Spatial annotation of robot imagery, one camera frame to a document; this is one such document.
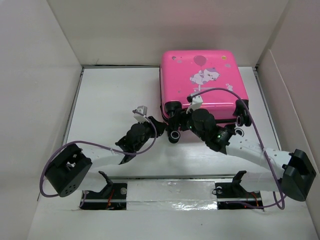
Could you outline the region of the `pink hard-shell suitcase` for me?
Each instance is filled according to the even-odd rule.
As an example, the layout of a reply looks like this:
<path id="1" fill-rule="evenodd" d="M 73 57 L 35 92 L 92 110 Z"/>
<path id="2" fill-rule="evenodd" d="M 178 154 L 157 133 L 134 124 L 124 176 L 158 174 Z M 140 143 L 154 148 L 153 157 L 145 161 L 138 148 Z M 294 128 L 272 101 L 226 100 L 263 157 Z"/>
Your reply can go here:
<path id="1" fill-rule="evenodd" d="M 168 140 L 181 137 L 176 113 L 187 110 L 190 94 L 200 95 L 202 109 L 211 113 L 218 126 L 249 127 L 249 97 L 234 55 L 228 50 L 170 50 L 159 67 L 160 110 L 167 123 Z"/>

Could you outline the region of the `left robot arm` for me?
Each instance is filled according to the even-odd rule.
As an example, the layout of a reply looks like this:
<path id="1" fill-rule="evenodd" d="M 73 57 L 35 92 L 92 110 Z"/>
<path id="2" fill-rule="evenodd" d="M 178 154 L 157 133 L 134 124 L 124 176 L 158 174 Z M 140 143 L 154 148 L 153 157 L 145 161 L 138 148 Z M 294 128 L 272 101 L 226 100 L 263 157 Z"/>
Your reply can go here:
<path id="1" fill-rule="evenodd" d="M 115 147 L 98 143 L 75 140 L 58 148 L 42 170 L 39 190 L 43 197 L 51 195 L 44 191 L 44 180 L 48 180 L 56 191 L 52 197 L 67 197 L 76 190 L 94 191 L 100 198 L 111 194 L 112 182 L 106 173 L 99 170 L 108 165 L 123 165 L 138 155 L 150 150 L 143 146 L 148 140 L 155 141 L 167 128 L 167 124 L 157 121 L 152 116 L 141 115 L 125 136 L 115 143 Z M 91 174 L 97 170 L 104 181 L 95 184 Z"/>

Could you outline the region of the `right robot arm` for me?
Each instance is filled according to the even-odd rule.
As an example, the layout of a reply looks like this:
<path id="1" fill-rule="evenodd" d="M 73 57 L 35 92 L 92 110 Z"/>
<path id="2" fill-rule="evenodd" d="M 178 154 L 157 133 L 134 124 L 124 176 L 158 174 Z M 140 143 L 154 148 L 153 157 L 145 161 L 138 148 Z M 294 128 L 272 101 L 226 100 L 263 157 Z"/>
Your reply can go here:
<path id="1" fill-rule="evenodd" d="M 193 132 L 212 151 L 268 170 L 263 173 L 239 171 L 231 184 L 235 196 L 242 197 L 254 191 L 278 191 L 295 201 L 307 199 L 317 173 L 304 151 L 281 151 L 252 142 L 236 134 L 231 127 L 218 126 L 214 116 L 203 108 L 184 110 L 180 114 L 180 124 L 183 131 Z"/>

